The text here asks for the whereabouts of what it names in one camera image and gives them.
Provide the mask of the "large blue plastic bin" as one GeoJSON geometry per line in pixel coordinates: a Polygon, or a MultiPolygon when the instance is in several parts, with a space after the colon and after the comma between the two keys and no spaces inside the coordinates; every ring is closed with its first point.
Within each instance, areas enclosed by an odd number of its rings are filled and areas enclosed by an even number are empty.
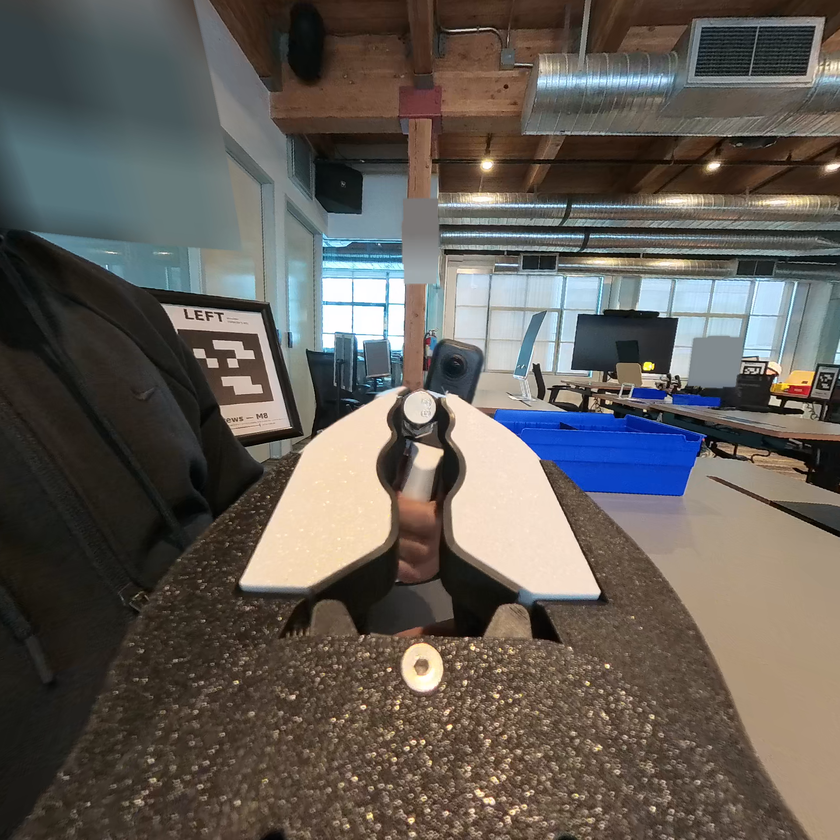
{"type": "Polygon", "coordinates": [[[587,492],[681,497],[705,440],[640,416],[500,409],[494,417],[587,492]]]}

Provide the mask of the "grey screen monitor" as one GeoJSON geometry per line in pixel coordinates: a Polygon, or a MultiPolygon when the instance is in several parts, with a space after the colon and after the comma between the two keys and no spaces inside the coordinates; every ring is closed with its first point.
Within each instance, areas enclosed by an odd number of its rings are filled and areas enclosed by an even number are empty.
{"type": "MultiPolygon", "coordinates": [[[[384,380],[392,375],[392,351],[387,339],[362,342],[364,372],[362,380],[384,380]]],[[[359,344],[351,332],[336,332],[333,338],[333,383],[341,391],[358,386],[359,344]]]]}

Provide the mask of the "long wooden desk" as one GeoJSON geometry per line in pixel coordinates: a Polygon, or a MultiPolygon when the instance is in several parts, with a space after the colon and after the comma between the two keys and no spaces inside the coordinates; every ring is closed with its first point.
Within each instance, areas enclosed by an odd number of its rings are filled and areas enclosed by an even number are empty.
{"type": "Polygon", "coordinates": [[[806,480],[838,491],[839,426],[804,417],[801,413],[776,411],[774,406],[750,410],[731,406],[708,406],[675,402],[675,396],[653,388],[645,399],[644,388],[630,384],[560,380],[540,385],[538,394],[548,404],[570,411],[592,411],[604,403],[617,417],[645,417],[700,434],[720,455],[720,444],[753,448],[801,461],[806,480]]]}

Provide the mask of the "framed black white poster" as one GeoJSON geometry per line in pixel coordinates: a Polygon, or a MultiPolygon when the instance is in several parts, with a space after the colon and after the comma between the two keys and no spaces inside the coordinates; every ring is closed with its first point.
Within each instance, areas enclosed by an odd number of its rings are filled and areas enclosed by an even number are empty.
{"type": "Polygon", "coordinates": [[[244,446],[302,436],[301,418],[267,301],[151,289],[200,365],[244,446]]]}

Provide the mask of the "wooden support post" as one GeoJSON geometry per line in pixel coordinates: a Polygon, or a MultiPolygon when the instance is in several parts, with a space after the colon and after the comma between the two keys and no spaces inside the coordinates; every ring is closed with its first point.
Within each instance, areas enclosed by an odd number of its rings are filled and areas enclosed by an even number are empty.
{"type": "Polygon", "coordinates": [[[424,385],[427,286],[438,273],[437,201],[432,197],[432,145],[440,127],[442,92],[434,84],[434,2],[407,2],[412,82],[400,87],[398,117],[407,135],[407,197],[402,216],[404,268],[403,382],[424,385]]]}

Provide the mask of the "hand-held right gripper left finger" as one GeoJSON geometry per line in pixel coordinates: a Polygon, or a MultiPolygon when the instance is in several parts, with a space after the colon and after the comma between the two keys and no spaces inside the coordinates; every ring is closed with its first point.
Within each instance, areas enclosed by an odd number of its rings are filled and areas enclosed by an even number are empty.
{"type": "Polygon", "coordinates": [[[239,579],[243,592],[378,602],[393,588],[405,394],[379,395],[302,450],[239,579]]]}

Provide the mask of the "person's black jacket torso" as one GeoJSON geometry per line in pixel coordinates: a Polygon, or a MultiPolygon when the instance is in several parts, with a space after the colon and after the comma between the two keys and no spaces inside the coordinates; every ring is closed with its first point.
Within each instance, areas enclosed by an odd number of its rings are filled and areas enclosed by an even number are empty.
{"type": "Polygon", "coordinates": [[[85,730],[174,562],[263,475],[147,291],[1,242],[1,833],[85,730]]]}

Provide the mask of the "person's left hand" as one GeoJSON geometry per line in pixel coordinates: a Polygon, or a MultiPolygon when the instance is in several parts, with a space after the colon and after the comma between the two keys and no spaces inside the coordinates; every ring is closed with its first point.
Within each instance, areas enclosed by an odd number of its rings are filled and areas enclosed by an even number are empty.
{"type": "Polygon", "coordinates": [[[396,582],[420,585],[439,573],[443,518],[438,501],[397,494],[398,540],[396,582]]]}

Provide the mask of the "clear tilted panel stand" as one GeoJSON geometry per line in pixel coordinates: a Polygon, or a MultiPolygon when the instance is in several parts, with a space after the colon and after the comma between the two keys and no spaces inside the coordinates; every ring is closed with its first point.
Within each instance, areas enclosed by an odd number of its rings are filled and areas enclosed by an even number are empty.
{"type": "Polygon", "coordinates": [[[547,310],[539,310],[531,315],[526,331],[521,340],[516,365],[513,371],[513,378],[524,384],[531,370],[534,347],[542,328],[543,322],[548,314],[547,310]]]}

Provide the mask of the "metal bolt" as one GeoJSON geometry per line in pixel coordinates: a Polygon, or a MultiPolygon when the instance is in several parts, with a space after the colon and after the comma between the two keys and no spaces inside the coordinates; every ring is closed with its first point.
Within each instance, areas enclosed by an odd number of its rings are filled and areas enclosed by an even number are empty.
{"type": "Polygon", "coordinates": [[[400,491],[405,499],[426,503],[434,498],[444,450],[437,437],[438,403],[426,391],[414,391],[402,403],[405,436],[400,491]]]}

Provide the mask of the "black wall speaker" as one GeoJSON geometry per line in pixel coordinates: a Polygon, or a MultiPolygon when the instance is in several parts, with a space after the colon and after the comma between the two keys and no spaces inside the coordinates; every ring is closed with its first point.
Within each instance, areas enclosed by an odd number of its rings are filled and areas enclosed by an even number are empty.
{"type": "Polygon", "coordinates": [[[316,200],[330,214],[363,213],[364,176],[353,167],[336,161],[315,162],[316,200]]]}

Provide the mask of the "long silver ceiling duct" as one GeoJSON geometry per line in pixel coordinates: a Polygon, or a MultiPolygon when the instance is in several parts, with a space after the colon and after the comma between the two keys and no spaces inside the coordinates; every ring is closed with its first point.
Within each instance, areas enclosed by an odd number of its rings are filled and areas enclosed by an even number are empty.
{"type": "Polygon", "coordinates": [[[839,200],[803,194],[445,192],[450,250],[837,257],[839,200]]]}

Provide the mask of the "silver spiral air duct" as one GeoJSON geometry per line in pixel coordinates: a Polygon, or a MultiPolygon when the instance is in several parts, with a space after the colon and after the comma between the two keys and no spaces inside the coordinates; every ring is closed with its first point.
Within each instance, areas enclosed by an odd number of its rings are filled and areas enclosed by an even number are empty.
{"type": "Polygon", "coordinates": [[[540,55],[521,110],[527,135],[827,138],[839,134],[838,54],[811,77],[703,77],[672,51],[540,55]]]}

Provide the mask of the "large black monitor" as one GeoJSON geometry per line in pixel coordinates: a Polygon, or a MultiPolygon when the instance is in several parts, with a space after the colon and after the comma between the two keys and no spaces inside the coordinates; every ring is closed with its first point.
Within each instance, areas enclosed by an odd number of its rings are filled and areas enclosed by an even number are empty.
{"type": "Polygon", "coordinates": [[[673,373],[677,318],[581,314],[576,319],[570,367],[616,373],[620,363],[638,363],[643,374],[673,373]]]}

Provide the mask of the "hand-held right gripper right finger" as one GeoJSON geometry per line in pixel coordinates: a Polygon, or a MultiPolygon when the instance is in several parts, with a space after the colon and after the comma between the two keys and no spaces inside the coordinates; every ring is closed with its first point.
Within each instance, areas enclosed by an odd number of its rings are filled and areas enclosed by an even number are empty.
{"type": "Polygon", "coordinates": [[[444,490],[439,577],[454,604],[602,598],[540,458],[456,395],[437,401],[444,490]]]}

